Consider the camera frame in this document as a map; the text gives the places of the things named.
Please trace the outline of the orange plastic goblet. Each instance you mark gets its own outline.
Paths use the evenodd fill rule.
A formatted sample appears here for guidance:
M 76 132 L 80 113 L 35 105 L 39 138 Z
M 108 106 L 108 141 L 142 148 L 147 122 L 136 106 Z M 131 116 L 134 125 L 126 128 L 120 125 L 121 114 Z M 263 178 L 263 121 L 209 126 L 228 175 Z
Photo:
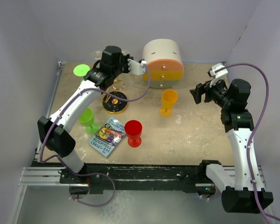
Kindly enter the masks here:
M 161 96 L 160 115 L 163 117 L 170 117 L 172 115 L 172 108 L 175 106 L 178 99 L 178 93 L 175 90 L 167 89 L 163 91 Z

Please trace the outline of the clear wine glass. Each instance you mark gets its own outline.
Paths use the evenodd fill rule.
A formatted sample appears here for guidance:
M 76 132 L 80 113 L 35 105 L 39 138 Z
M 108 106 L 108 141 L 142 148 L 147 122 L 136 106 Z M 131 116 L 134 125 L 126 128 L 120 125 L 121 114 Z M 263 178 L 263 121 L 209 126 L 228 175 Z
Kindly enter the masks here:
M 91 58 L 94 61 L 101 60 L 102 58 L 102 50 L 95 50 L 91 53 Z

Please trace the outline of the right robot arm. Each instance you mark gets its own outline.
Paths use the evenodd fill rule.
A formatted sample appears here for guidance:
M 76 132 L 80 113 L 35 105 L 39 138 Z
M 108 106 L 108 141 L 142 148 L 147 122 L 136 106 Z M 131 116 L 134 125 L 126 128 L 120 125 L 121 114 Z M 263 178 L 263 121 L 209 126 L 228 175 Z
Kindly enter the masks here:
M 259 214 L 273 202 L 273 194 L 265 190 L 259 175 L 253 141 L 255 131 L 252 115 L 246 109 L 251 85 L 234 79 L 230 86 L 224 80 L 211 85 L 210 81 L 197 84 L 190 90 L 195 103 L 215 102 L 221 108 L 221 121 L 234 156 L 235 177 L 232 178 L 218 161 L 202 161 L 198 177 L 202 182 L 211 180 L 222 193 L 223 209 L 229 213 Z

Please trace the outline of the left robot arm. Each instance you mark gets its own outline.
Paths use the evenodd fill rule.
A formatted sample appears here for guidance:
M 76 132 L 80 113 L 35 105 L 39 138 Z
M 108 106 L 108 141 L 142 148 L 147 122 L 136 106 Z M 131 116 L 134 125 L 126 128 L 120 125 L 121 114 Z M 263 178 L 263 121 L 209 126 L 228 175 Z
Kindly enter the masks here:
M 76 142 L 70 132 L 82 113 L 106 92 L 117 76 L 130 72 L 131 60 L 133 57 L 124 55 L 121 48 L 107 46 L 91 69 L 82 70 L 83 81 L 64 105 L 48 118 L 42 116 L 37 121 L 42 149 L 53 151 L 71 169 L 70 177 L 76 183 L 85 181 L 87 172 L 74 149 Z

